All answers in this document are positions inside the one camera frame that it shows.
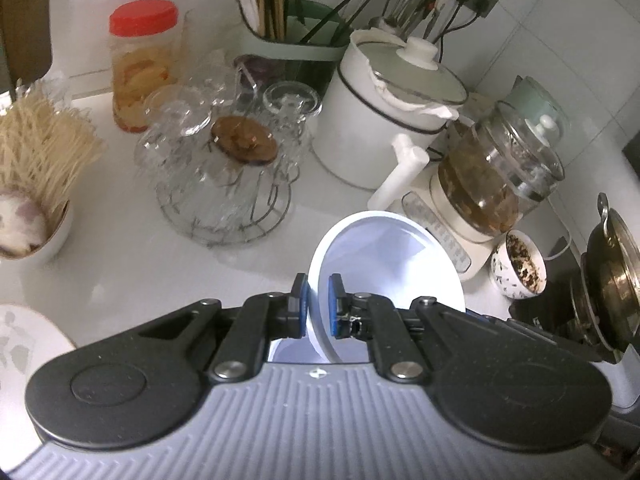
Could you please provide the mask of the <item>glass kettle on base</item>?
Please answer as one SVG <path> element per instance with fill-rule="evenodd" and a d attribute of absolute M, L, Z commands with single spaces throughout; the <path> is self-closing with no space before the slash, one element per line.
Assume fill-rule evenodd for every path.
<path fill-rule="evenodd" d="M 469 281 L 501 237 L 564 179 L 555 148 L 569 123 L 546 88 L 518 77 L 437 164 L 411 171 L 416 147 L 396 136 L 397 166 L 368 206 L 419 223 L 445 248 L 460 280 Z"/>

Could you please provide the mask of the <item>green chopstick holder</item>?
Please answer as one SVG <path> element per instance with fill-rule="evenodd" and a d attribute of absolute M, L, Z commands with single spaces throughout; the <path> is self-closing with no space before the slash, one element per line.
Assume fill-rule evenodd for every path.
<path fill-rule="evenodd" d="M 348 43 L 340 12 L 314 0 L 234 1 L 240 24 L 231 29 L 226 60 L 262 86 L 294 80 L 325 94 Z"/>

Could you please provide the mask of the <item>white electric cooking pot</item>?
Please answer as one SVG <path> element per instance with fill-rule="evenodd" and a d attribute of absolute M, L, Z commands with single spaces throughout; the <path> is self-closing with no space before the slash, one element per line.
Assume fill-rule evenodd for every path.
<path fill-rule="evenodd" d="M 318 116 L 312 150 L 347 184 L 376 190 L 396 167 L 398 134 L 428 148 L 459 117 L 469 92 L 436 60 L 437 47 L 416 37 L 371 28 L 349 37 Z"/>

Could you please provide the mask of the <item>white bowl with garlic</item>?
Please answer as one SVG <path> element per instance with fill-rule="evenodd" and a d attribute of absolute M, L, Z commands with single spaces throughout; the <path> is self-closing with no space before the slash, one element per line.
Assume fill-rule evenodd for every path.
<path fill-rule="evenodd" d="M 17 191 L 1 192 L 1 265 L 26 271 L 52 260 L 70 235 L 74 210 L 70 202 L 63 207 L 56 226 L 40 205 Z"/>

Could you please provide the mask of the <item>steel wok with lid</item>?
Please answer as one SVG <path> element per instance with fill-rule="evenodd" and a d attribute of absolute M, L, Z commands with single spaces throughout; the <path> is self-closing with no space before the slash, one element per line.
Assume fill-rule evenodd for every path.
<path fill-rule="evenodd" d="M 639 247 L 603 192 L 597 208 L 599 223 L 570 280 L 570 327 L 590 346 L 623 353 L 639 337 Z"/>

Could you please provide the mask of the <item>dark wooden cutting board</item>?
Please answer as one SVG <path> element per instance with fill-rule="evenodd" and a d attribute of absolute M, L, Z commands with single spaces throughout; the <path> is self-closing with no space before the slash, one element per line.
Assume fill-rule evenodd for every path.
<path fill-rule="evenodd" d="M 1 91 L 14 98 L 51 65 L 50 0 L 1 0 Z"/>

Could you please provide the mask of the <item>red lid glass jar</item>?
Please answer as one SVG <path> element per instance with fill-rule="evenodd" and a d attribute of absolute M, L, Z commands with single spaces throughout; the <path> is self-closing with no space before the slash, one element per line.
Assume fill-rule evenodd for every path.
<path fill-rule="evenodd" d="M 122 130 L 144 131 L 145 100 L 177 80 L 179 25 L 170 0 L 134 0 L 110 15 L 112 111 Z"/>

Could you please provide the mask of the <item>white leaf plate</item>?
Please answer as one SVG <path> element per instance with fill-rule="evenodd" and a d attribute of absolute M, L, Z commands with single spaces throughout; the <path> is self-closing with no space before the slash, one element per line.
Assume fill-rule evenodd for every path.
<path fill-rule="evenodd" d="M 24 406 L 29 378 L 40 366 L 75 349 L 40 312 L 19 304 L 1 305 L 1 406 Z"/>

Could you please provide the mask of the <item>dried noodle bundle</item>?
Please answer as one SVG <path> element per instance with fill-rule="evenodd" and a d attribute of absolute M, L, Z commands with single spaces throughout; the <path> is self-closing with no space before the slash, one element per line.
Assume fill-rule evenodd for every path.
<path fill-rule="evenodd" d="M 1 112 L 1 189 L 34 200 L 50 226 L 62 219 L 80 174 L 105 151 L 89 114 L 37 81 Z"/>

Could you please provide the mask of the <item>pale blue plastic bowl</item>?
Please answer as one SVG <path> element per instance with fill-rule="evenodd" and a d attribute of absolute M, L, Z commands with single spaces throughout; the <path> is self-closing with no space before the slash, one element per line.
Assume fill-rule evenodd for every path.
<path fill-rule="evenodd" d="M 451 309 L 465 310 L 460 278 L 433 235 L 400 214 L 358 212 L 322 237 L 308 271 L 306 336 L 273 342 L 270 361 L 367 362 L 364 342 L 332 337 L 329 278 L 335 273 L 341 275 L 346 292 L 385 296 L 397 309 L 407 309 L 418 297 L 432 296 Z"/>

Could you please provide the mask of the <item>cup with tea leaves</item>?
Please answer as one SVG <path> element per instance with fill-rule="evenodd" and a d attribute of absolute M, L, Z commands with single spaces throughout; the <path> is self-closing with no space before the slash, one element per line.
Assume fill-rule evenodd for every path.
<path fill-rule="evenodd" d="M 489 258 L 489 276 L 502 296 L 533 298 L 547 285 L 544 257 L 532 239 L 518 230 L 506 233 Z"/>

